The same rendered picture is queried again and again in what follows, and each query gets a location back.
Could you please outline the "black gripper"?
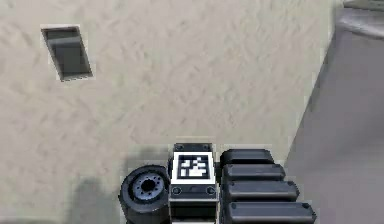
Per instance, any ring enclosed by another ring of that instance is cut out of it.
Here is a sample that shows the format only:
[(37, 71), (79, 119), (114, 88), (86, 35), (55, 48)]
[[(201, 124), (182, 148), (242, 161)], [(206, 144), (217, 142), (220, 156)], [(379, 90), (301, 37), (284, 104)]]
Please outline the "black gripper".
[(161, 165), (144, 165), (126, 176), (118, 195), (126, 224), (169, 224), (169, 184)]

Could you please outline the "dark grey wall vent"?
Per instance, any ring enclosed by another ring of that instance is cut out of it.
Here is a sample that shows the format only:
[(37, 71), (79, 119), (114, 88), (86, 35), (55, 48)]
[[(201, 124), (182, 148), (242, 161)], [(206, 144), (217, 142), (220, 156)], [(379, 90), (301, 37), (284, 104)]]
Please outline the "dark grey wall vent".
[(61, 81), (93, 76), (78, 26), (46, 27), (41, 32)]

